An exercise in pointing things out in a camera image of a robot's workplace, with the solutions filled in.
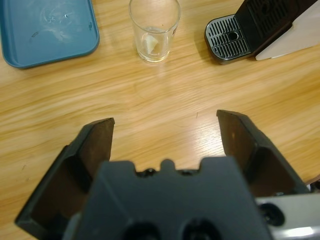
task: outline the clear glass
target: clear glass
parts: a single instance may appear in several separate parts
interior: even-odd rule
[[[130,0],[137,52],[144,60],[158,63],[170,52],[181,10],[177,0]]]

